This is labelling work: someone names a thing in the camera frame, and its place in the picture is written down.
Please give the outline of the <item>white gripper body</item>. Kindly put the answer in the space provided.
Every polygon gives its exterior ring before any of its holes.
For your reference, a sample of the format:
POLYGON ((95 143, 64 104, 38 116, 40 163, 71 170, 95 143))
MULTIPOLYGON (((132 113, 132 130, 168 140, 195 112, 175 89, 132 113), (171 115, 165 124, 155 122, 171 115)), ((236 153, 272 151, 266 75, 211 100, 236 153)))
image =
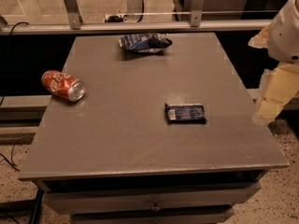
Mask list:
POLYGON ((268 32, 268 55, 284 63, 299 63, 298 0, 288 0, 272 20, 268 32))

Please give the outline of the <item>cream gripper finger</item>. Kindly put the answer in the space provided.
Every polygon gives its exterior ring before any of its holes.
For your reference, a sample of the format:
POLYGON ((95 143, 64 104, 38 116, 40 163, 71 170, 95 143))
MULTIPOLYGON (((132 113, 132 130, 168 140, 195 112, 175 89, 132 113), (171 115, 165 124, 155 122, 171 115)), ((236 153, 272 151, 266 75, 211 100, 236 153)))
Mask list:
POLYGON ((298 63, 279 63, 273 71, 265 69, 260 80, 253 122, 268 125, 298 92, 298 63))
POLYGON ((267 49, 269 30, 270 26, 265 26, 257 35, 249 40, 248 45, 255 49, 267 49))

